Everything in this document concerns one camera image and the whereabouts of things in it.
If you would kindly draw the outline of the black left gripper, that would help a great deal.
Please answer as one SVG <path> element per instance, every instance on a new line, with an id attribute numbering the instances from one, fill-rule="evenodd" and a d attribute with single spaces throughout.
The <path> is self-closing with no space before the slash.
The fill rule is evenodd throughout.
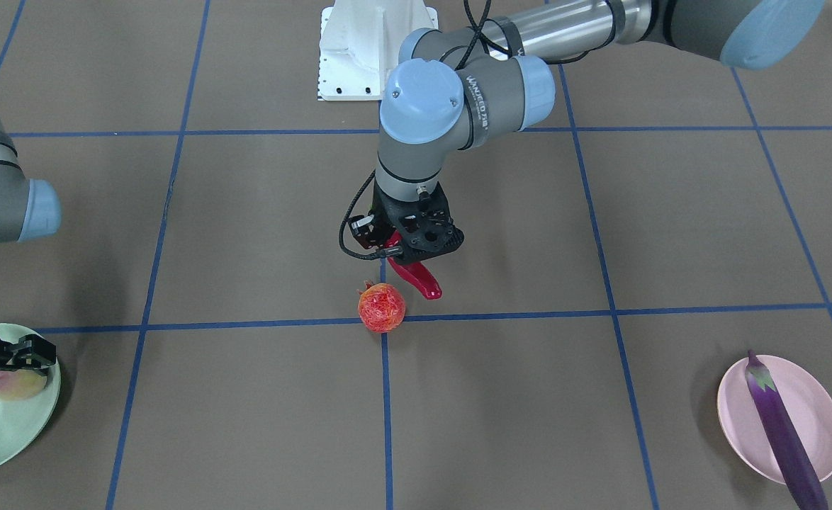
<path id="1" fill-rule="evenodd" d="M 393 199 L 378 185 L 367 215 L 350 218 L 350 233 L 371 258 L 435 258 L 465 241 L 454 224 L 441 185 L 416 201 Z"/>

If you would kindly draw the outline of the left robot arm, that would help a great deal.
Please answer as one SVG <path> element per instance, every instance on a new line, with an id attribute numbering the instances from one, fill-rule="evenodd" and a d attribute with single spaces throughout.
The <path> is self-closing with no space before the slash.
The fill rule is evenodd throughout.
<path id="1" fill-rule="evenodd" d="M 365 215 L 344 214 L 357 259 L 409 265 L 456 251 L 439 184 L 448 154 L 538 125 L 556 99 L 553 67 L 612 43 L 662 43 L 742 69 L 772 67 L 814 26 L 821 1 L 552 1 L 459 31 L 422 28 L 404 38 L 379 106 L 377 164 Z"/>

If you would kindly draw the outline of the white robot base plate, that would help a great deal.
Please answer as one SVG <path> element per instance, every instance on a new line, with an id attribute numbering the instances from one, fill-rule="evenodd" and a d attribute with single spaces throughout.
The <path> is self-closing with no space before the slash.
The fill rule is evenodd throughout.
<path id="1" fill-rule="evenodd" d="M 437 10 L 422 1 L 335 1 L 320 22 L 320 101 L 379 101 L 403 40 L 439 27 Z"/>

